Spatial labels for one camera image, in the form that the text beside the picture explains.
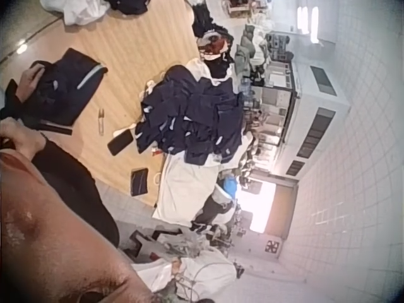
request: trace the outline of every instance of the person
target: person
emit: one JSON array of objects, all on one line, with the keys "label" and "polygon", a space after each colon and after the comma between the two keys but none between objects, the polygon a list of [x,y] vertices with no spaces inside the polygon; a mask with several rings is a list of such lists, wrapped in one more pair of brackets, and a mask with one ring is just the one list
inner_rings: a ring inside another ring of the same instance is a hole
[{"label": "person", "polygon": [[95,180],[87,168],[40,132],[26,128],[12,118],[19,118],[24,102],[35,91],[44,73],[36,64],[22,73],[15,94],[0,110],[2,147],[16,148],[41,172],[66,205],[100,232],[115,247],[119,231],[115,220],[102,203]]},{"label": "person", "polygon": [[[23,73],[13,101],[35,90],[35,69]],[[13,119],[19,108],[1,110],[0,301],[160,302],[116,249],[116,225],[90,173]]]}]

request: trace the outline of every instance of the navy blue fabric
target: navy blue fabric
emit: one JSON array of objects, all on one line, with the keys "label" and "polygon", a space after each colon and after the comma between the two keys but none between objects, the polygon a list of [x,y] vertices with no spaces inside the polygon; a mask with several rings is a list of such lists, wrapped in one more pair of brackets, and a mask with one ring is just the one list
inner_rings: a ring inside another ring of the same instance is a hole
[{"label": "navy blue fabric", "polygon": [[62,59],[55,63],[35,61],[45,66],[37,89],[23,105],[23,114],[56,124],[72,126],[99,84],[108,72],[98,70],[80,89],[83,78],[99,63],[74,49],[68,49]]},{"label": "navy blue fabric", "polygon": [[147,12],[149,0],[107,0],[113,10],[124,15],[142,15]]},{"label": "navy blue fabric", "polygon": [[156,141],[165,153],[185,150],[185,162],[203,165],[210,153],[228,162],[241,145],[243,100],[233,93],[231,79],[214,86],[176,65],[141,106],[144,119],[135,128],[140,153]]}]

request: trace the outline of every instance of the black phone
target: black phone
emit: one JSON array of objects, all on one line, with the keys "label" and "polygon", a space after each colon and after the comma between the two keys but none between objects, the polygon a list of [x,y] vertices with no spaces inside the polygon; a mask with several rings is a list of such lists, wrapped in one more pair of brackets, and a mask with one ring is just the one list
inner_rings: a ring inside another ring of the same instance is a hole
[{"label": "black phone", "polygon": [[130,129],[127,129],[122,134],[116,136],[108,143],[108,149],[113,156],[116,156],[132,142],[133,142],[132,132]]}]

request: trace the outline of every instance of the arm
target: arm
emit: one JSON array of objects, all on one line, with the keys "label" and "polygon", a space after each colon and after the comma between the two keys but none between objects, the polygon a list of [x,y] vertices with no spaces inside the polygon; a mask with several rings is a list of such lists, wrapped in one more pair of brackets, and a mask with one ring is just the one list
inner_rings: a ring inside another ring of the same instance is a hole
[{"label": "arm", "polygon": [[21,75],[20,84],[11,80],[6,89],[4,108],[0,110],[0,120],[7,117],[18,119],[23,109],[23,103],[37,88],[38,82],[45,72],[43,65],[36,64]]}]

